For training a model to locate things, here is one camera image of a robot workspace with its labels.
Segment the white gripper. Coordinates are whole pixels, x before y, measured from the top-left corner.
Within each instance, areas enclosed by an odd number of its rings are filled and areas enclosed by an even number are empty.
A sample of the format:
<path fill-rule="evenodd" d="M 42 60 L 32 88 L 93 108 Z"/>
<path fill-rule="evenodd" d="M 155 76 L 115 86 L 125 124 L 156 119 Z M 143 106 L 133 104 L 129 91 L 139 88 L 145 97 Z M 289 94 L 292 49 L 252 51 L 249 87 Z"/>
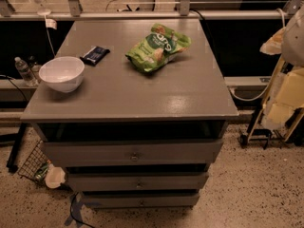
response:
<path fill-rule="evenodd" d="M 267 55 L 281 53 L 285 28 L 279 29 L 260 48 Z M 304 107 L 304 68 L 295 66 L 287 74 L 282 72 L 285 61 L 282 57 L 276 64 L 272 75 L 269 100 L 265 104 L 261 124 L 269 130 L 282 127 L 298 108 Z"/>

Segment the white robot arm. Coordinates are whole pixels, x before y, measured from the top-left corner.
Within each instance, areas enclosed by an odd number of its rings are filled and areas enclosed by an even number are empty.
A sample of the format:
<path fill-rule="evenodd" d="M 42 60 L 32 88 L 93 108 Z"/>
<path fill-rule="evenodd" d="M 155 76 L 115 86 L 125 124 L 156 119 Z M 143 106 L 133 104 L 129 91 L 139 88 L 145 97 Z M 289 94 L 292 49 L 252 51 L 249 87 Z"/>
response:
<path fill-rule="evenodd" d="M 304 106 L 304 9 L 299 9 L 283 27 L 265 42 L 260 51 L 268 55 L 280 54 L 280 59 L 293 66 L 272 76 L 269 99 L 263 105 L 262 125 L 279 129 Z"/>

